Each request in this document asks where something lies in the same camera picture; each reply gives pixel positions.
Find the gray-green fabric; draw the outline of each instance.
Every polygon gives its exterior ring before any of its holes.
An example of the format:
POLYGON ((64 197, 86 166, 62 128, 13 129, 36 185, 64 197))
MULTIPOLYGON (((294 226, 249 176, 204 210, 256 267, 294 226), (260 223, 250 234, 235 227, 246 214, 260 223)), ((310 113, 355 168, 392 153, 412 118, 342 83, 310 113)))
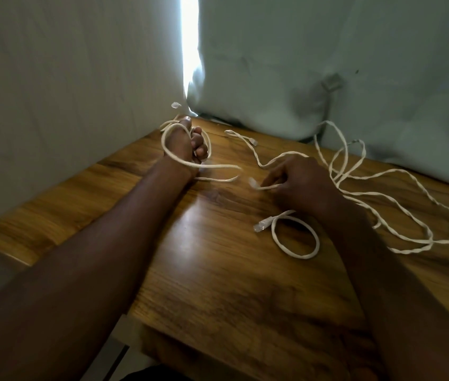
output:
MULTIPOLYGON (((193 111, 294 140, 328 118, 369 158, 449 182, 449 0, 199 2, 193 111)), ((322 143, 341 146, 331 128, 322 143)))

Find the glossy wooden surface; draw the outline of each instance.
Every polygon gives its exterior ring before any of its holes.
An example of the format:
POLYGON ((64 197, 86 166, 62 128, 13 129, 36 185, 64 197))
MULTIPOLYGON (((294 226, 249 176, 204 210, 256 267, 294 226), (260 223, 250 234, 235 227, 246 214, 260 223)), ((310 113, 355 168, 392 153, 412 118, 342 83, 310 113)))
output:
MULTIPOLYGON (((195 120, 212 140, 213 163, 238 164, 233 183, 196 182, 178 203, 159 238, 157 252, 129 315, 185 345, 260 379, 347 379, 353 369, 383 367, 339 255, 314 219, 321 251, 308 261, 293 259, 253 225, 279 210, 266 192, 255 192, 249 176, 261 170, 227 127, 195 120)), ((259 141, 263 162, 297 150, 316 156, 314 146, 239 130, 259 141)), ((81 230, 126 194, 162 155, 155 131, 75 177, 0 217, 0 252, 33 264, 47 250, 81 230)), ((333 152, 324 150, 329 160, 333 152)), ((366 160, 358 174, 390 166, 366 160)), ((206 172, 231 177, 235 170, 206 172)), ((449 205, 449 185, 420 181, 449 205)), ((449 213, 424 198, 403 174, 343 184, 352 191, 392 195, 429 224, 437 238, 449 237, 449 213)), ((422 236, 405 215, 381 198, 367 198, 399 232, 422 236)), ((312 250, 314 240, 295 224, 278 235, 291 250, 312 250)), ((408 247, 384 230, 386 242, 408 247)), ((449 309, 449 245, 402 256, 449 309)))

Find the wall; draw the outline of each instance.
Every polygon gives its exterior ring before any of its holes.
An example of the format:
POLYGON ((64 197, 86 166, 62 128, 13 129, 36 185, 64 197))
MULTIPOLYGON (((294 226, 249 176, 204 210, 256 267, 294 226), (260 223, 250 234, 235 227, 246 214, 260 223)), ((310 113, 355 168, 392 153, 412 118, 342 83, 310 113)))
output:
POLYGON ((183 101, 179 0, 0 0, 0 214, 183 101))

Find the table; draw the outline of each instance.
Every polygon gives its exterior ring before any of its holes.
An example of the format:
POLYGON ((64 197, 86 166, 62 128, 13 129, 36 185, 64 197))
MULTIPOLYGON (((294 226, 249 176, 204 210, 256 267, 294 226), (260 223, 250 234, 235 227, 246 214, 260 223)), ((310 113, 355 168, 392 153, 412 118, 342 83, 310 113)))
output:
MULTIPOLYGON (((227 126, 200 119, 194 125, 210 135, 212 162, 238 164, 242 177, 191 185, 158 239, 129 317, 254 378, 346 379, 351 369, 362 367, 383 374, 344 266, 320 225, 307 220, 321 239, 320 253, 307 261, 282 253, 269 231, 255 233, 254 224, 279 213, 268 193, 254 191, 247 182, 250 176, 260 181, 266 171, 241 140, 224 134, 227 126)), ((317 156, 313 145, 237 131, 258 140, 263 163, 289 150, 317 156)), ((109 210, 162 154, 156 130, 6 213, 0 217, 0 252, 34 264, 109 210)), ((333 151, 323 154, 330 160, 333 151)), ((356 173, 390 167, 365 160, 356 173)), ((204 173, 227 178, 235 172, 204 173)), ((449 205, 448 184, 415 175, 449 205)), ((429 224, 437 238, 449 238, 449 212, 425 199, 405 174, 347 181, 342 187, 389 194, 429 224)), ((386 201, 366 200, 402 234, 423 235, 386 201)), ((284 223, 276 230, 289 249, 300 254, 313 249, 310 233, 284 223)), ((390 246, 413 246, 385 230, 379 233, 390 246)), ((401 259, 449 309, 449 245, 401 259)))

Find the person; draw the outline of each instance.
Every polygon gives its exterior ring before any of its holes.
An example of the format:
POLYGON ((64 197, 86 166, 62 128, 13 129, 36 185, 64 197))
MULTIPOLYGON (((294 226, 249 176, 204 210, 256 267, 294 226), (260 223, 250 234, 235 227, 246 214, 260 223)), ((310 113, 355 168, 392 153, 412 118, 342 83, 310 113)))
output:
MULTIPOLYGON (((191 119, 183 123, 191 127, 191 119)), ((200 162, 207 147, 174 130, 167 147, 200 162)), ((153 253, 153 240, 196 176, 164 156, 96 222, 47 253, 0 291, 0 379, 78 379, 127 310, 153 253)), ((449 380, 449 312, 345 199, 314 158, 275 167, 264 186, 281 206, 322 224, 347 269, 389 376, 449 380)))

